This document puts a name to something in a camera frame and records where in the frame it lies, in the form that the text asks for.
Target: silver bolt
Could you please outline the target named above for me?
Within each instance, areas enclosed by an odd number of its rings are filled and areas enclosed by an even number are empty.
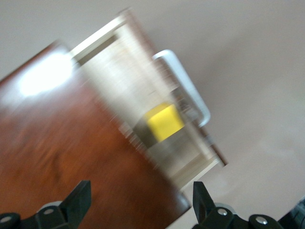
[[[224,210],[223,208],[218,209],[218,214],[222,215],[222,216],[226,216],[228,214],[228,212],[226,210]]]
[[[260,224],[264,224],[264,225],[266,225],[268,223],[268,221],[264,217],[261,217],[261,216],[256,217],[255,220],[257,222],[259,222]]]
[[[0,223],[5,223],[5,222],[10,221],[10,220],[11,220],[11,216],[6,216],[6,217],[4,217],[0,220]]]
[[[51,214],[53,211],[54,211],[53,209],[47,209],[47,210],[44,211],[44,214],[45,214],[45,215],[49,215],[49,214]]]

